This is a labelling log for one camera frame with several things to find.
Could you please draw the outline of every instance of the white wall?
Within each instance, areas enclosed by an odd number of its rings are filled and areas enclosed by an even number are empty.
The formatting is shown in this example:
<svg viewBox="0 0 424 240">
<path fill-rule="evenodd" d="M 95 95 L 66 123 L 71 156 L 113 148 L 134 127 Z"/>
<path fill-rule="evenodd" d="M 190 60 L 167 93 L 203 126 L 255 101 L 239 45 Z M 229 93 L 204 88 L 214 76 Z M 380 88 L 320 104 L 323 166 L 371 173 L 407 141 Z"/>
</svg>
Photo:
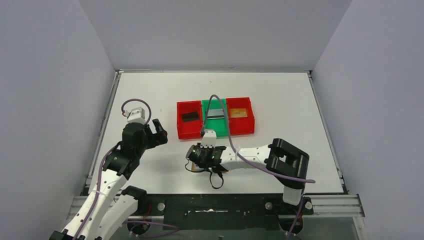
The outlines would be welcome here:
<svg viewBox="0 0 424 240">
<path fill-rule="evenodd" d="M 352 0 L 79 0 L 116 69 L 311 70 Z"/>
<path fill-rule="evenodd" d="M 77 0 L 1 1 L 1 239 L 46 240 L 62 229 L 113 78 Z"/>
<path fill-rule="evenodd" d="M 424 1 L 353 0 L 312 73 L 370 239 L 423 239 Z"/>
</svg>

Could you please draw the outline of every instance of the red tray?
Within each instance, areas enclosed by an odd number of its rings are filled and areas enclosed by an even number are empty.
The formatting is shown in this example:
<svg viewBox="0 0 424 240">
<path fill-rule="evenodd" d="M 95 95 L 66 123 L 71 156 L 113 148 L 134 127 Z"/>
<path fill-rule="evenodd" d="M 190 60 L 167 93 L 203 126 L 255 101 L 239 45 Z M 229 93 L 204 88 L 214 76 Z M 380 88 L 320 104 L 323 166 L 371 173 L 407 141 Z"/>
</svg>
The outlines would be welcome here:
<svg viewBox="0 0 424 240">
<path fill-rule="evenodd" d="M 197 112 L 199 119 L 183 122 L 183 114 Z M 176 103 L 176 128 L 179 139 L 199 139 L 202 130 L 202 102 L 201 101 L 180 101 Z"/>
<path fill-rule="evenodd" d="M 226 98 L 231 135 L 253 134 L 255 132 L 255 116 L 251 100 L 248 97 Z M 231 117 L 231 109 L 246 109 L 247 117 Z"/>
</svg>

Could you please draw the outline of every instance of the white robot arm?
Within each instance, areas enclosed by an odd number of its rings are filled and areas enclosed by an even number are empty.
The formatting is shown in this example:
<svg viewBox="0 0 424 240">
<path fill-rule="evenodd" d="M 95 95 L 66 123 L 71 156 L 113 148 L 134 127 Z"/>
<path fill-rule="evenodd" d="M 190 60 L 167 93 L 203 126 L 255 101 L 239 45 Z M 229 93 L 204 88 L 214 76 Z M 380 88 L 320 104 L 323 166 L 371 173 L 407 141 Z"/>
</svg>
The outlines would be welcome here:
<svg viewBox="0 0 424 240">
<path fill-rule="evenodd" d="M 234 153 L 231 147 L 215 146 L 215 139 L 215 132 L 207 129 L 201 143 L 192 145 L 188 150 L 187 160 L 195 163 L 200 169 L 217 173 L 221 178 L 223 172 L 235 169 L 263 168 L 279 175 L 306 179 L 309 155 L 280 138 L 274 138 L 272 144 L 241 148 L 237 151 L 238 154 Z M 283 201 L 298 205 L 305 183 L 276 178 L 284 185 Z"/>
<path fill-rule="evenodd" d="M 139 203 L 146 200 L 145 190 L 129 186 L 108 210 L 116 194 L 139 166 L 145 150 L 168 142 L 168 134 L 157 119 L 152 120 L 156 129 L 156 133 L 152 133 L 141 107 L 126 112 L 125 116 L 127 125 L 122 131 L 122 141 L 102 159 L 95 188 L 62 232 L 54 231 L 49 240 L 108 240 L 138 210 Z"/>
</svg>

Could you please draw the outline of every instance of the green container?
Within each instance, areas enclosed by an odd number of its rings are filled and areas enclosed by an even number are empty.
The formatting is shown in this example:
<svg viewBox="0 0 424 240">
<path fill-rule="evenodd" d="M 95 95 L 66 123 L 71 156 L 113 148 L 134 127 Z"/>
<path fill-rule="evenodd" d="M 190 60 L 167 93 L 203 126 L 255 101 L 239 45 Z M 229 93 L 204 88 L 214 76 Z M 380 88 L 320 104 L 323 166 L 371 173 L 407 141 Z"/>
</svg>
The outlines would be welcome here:
<svg viewBox="0 0 424 240">
<path fill-rule="evenodd" d="M 227 102 L 225 98 L 222 98 L 221 100 L 225 107 L 224 111 L 227 112 Z M 209 103 L 209 99 L 201 101 L 203 119 L 206 118 L 206 110 L 208 109 L 208 103 Z M 212 101 L 210 101 L 210 109 L 221 109 L 220 102 L 216 99 L 212 99 Z M 208 119 L 206 122 L 205 129 L 213 129 L 216 132 L 217 137 L 228 136 L 228 130 L 227 130 L 227 126 L 226 126 L 224 118 Z"/>
</svg>

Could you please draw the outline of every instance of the white tabletop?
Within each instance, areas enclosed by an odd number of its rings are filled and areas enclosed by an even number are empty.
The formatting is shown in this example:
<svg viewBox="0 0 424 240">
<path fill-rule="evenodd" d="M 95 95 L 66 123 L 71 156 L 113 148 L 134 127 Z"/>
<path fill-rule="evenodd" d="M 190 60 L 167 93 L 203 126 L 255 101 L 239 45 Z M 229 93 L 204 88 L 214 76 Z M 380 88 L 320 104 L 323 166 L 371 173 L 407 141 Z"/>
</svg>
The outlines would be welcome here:
<svg viewBox="0 0 424 240">
<path fill-rule="evenodd" d="M 189 147 L 199 139 L 179 140 L 177 102 L 250 97 L 255 133 L 235 136 L 236 148 L 259 147 L 281 138 L 309 154 L 306 193 L 342 193 L 342 185 L 321 120 L 311 83 L 306 73 L 122 73 L 100 147 L 94 176 L 103 155 L 121 140 L 127 124 L 121 105 L 132 98 L 143 99 L 168 132 L 168 143 L 146 150 L 139 167 L 127 182 L 150 194 L 255 194 L 282 193 L 284 186 L 273 176 L 257 169 L 236 169 L 224 174 L 221 189 L 213 189 L 209 173 L 185 170 Z M 140 107 L 130 102 L 127 110 Z M 217 146 L 228 146 L 227 138 Z M 90 188 L 93 188 L 96 177 Z M 212 177 L 215 186 L 221 180 Z"/>
</svg>

